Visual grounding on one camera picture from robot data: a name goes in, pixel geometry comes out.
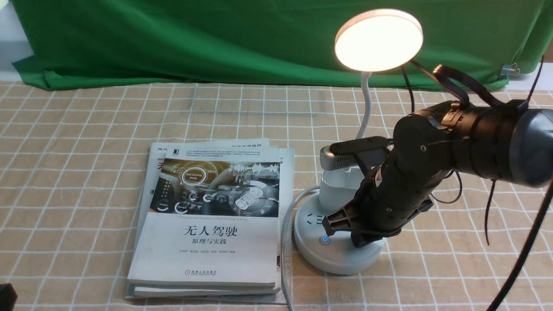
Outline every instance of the power button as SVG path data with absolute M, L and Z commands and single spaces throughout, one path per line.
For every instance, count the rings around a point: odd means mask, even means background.
M 323 235 L 319 238 L 319 243 L 324 245 L 324 246 L 327 246 L 330 244 L 330 238 L 327 237 L 326 235 Z

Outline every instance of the white cable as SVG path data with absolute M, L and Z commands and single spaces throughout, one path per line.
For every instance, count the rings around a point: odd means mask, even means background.
M 361 90 L 363 91 L 363 97 L 365 99 L 365 112 L 363 115 L 363 120 L 361 121 L 361 126 L 359 127 L 359 132 L 357 132 L 357 137 L 355 139 L 363 138 L 365 130 L 369 124 L 369 117 L 371 116 L 371 94 L 369 93 L 369 78 L 371 77 L 370 72 L 363 71 L 361 72 Z M 319 186 L 312 186 L 304 191 L 302 191 L 294 201 L 290 204 L 286 215 L 284 215 L 284 223 L 282 225 L 282 233 L 280 234 L 280 255 L 282 260 L 280 261 L 280 278 L 282 284 L 282 292 L 284 293 L 284 298 L 288 303 L 288 309 L 290 311 L 295 311 L 294 302 L 290 295 L 290 287 L 288 286 L 288 279 L 286 278 L 286 260 L 284 256 L 286 255 L 286 234 L 288 233 L 288 227 L 290 226 L 290 217 L 294 207 L 298 202 L 309 192 L 319 189 Z
M 286 301 L 288 302 L 288 309 L 290 311 L 295 311 L 294 309 L 294 302 L 292 301 L 292 297 L 290 295 L 290 287 L 288 286 L 288 279 L 286 278 L 286 260 L 284 260 L 284 256 L 286 256 L 286 240 L 288 239 L 287 233 L 288 233 L 288 227 L 290 226 L 290 217 L 292 215 L 292 211 L 294 210 L 294 207 L 298 204 L 298 202 L 309 192 L 319 189 L 319 186 L 312 186 L 304 191 L 302 191 L 294 201 L 290 204 L 290 207 L 286 211 L 286 215 L 284 216 L 284 223 L 282 225 L 282 233 L 280 234 L 280 252 L 282 256 L 282 260 L 280 261 L 280 283 L 282 284 L 282 292 L 284 293 L 284 297 L 286 298 Z

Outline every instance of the stack of books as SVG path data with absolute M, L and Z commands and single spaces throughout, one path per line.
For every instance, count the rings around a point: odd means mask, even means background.
M 266 138 L 153 143 L 127 298 L 285 303 L 280 230 L 293 184 L 294 150 Z

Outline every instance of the lamp base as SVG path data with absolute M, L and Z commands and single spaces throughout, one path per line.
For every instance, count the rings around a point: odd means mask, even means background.
M 319 194 L 310 196 L 294 219 L 294 240 L 300 254 L 314 267 L 334 274 L 350 275 L 370 267 L 380 255 L 386 239 L 355 248 L 349 232 L 326 236 L 322 218 L 328 214 Z

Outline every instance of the white wall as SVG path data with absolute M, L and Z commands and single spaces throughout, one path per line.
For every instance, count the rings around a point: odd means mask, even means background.
M 13 5 L 0 9 L 0 80 L 20 81 L 12 63 L 33 55 Z

